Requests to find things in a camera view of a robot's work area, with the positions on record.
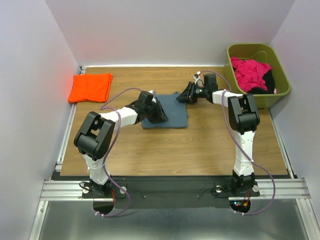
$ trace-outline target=blue cloth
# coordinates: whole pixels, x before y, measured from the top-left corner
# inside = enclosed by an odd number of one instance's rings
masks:
[[[175,92],[169,95],[156,95],[160,101],[165,115],[168,117],[168,121],[159,123],[150,123],[147,118],[142,121],[142,127],[144,129],[163,128],[163,129],[179,129],[186,128],[188,126],[188,114],[187,106],[185,103],[180,103],[176,99],[180,95],[179,92]]]

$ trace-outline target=orange cloth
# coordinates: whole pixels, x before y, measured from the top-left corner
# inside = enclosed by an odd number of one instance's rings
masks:
[[[111,81],[110,73],[75,75],[68,102],[105,102],[109,96]]]

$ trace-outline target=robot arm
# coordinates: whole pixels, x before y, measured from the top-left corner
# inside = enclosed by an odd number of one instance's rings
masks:
[[[187,88],[177,97],[182,103],[195,104],[198,98],[205,98],[210,103],[228,107],[229,124],[234,130],[235,141],[252,159],[253,140],[260,116],[252,94],[236,94],[225,90],[218,90],[215,74],[205,74],[204,82],[197,72],[189,82]],[[252,162],[240,150],[235,149],[235,164],[232,171],[231,186],[234,192],[243,193],[255,185],[255,174]]]
[[[113,132],[118,129],[118,114],[121,119],[121,128],[137,124],[145,118],[151,123],[168,120],[160,101],[147,91],[142,91],[136,101],[116,112],[98,114],[92,111],[86,116],[73,143],[86,161],[92,190],[101,195],[110,192],[109,178],[103,166]]]

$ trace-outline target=plastic container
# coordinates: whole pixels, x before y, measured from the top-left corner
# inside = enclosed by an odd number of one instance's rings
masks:
[[[272,67],[272,76],[275,82],[276,94],[254,94],[256,105],[259,109],[271,107],[280,98],[290,92],[290,84],[286,74],[277,58],[275,51],[268,45],[262,43],[240,43],[233,44],[226,50],[227,60],[224,66],[225,78],[231,85],[233,93],[245,94],[238,85],[230,57],[241,60],[254,59],[259,63],[267,63]]]

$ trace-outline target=wooden tabletop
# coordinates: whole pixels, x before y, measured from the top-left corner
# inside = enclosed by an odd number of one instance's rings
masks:
[[[156,90],[158,94],[182,92],[199,70],[213,70],[223,74],[222,67],[94,67],[87,74],[111,73],[109,99],[129,87]],[[217,78],[220,89],[226,88]],[[136,100],[137,90],[130,90],[114,100],[110,106],[122,108]],[[88,176],[84,158],[73,141],[90,111],[101,113],[102,103],[80,102],[70,131],[62,176]],[[177,176],[177,175],[231,175],[235,164],[236,146],[226,128],[221,105],[199,99],[187,106],[188,127],[181,129],[142,129],[141,124],[121,128],[107,159],[107,168],[118,176]],[[253,159],[273,175],[286,175],[287,170],[267,109],[259,110]],[[255,167],[255,174],[266,173]]]

